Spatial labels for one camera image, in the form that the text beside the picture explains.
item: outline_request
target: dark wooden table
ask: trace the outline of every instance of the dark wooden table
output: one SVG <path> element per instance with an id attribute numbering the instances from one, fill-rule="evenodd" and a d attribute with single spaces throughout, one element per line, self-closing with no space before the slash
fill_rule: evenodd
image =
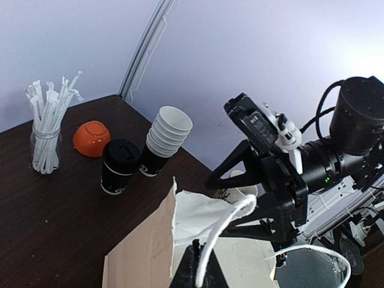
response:
<path id="1" fill-rule="evenodd" d="M 104 256 L 159 206 L 172 176 L 180 189 L 206 192 L 209 170 L 180 149 L 157 177 L 136 173 L 123 194 L 107 195 L 102 160 L 72 145 L 90 120 L 140 148 L 150 128 L 117 96 L 73 107 L 62 123 L 61 167 L 48 176 L 31 168 L 30 122 L 0 134 L 0 287 L 101 287 Z"/>

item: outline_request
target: black plastic lid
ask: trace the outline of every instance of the black plastic lid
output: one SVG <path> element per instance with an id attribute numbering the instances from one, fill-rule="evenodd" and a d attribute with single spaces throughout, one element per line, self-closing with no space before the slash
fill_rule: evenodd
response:
<path id="1" fill-rule="evenodd" d="M 140 168 L 142 156 L 135 144 L 119 139 L 113 140 L 105 146 L 104 161 L 116 172 L 130 173 Z"/>

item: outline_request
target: brown paper bag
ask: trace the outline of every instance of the brown paper bag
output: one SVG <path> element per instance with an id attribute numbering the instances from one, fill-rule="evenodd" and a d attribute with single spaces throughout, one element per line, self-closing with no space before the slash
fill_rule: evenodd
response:
<path id="1" fill-rule="evenodd" d="M 173 254 L 176 184 L 144 222 L 106 257 L 103 288 L 168 288 Z"/>

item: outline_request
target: white wall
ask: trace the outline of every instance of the white wall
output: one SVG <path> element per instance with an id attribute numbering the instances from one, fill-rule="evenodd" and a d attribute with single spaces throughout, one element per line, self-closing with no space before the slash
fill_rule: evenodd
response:
<path id="1" fill-rule="evenodd" d="M 31 119 L 24 87 L 83 74 L 85 100 L 118 93 L 158 0 L 0 1 L 0 132 Z"/>
<path id="2" fill-rule="evenodd" d="M 384 80 L 382 11 L 379 0 L 183 0 L 167 16 L 133 106 L 150 120 L 166 104 L 186 111 L 194 129 L 184 147 L 213 169 L 244 138 L 223 110 L 240 92 L 301 127 L 334 81 Z M 326 134 L 329 118 L 322 124 Z"/>

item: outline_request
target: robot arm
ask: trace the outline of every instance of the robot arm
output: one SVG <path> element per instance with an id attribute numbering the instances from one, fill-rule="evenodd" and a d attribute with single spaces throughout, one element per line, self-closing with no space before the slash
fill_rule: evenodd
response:
<path id="1" fill-rule="evenodd" d="M 208 189 L 262 184 L 266 193 L 255 211 L 236 220 L 225 237 L 271 241 L 277 248 L 296 240 L 307 221 L 308 194 L 333 187 L 347 176 L 356 189 L 383 172 L 384 84 L 375 77 L 353 77 L 341 84 L 330 136 L 301 146 L 301 133 L 284 114 L 273 114 L 245 94 L 224 109 L 248 137 L 206 180 Z M 243 162 L 245 173 L 221 177 Z M 260 220 L 252 226 L 238 225 Z"/>

